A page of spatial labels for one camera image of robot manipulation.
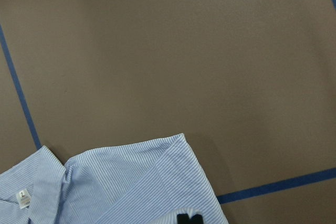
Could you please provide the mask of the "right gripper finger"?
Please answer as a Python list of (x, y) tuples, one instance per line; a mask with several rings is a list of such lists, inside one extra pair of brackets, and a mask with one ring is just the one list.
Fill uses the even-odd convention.
[(203, 224), (203, 216), (200, 214), (178, 214), (176, 215), (177, 224)]

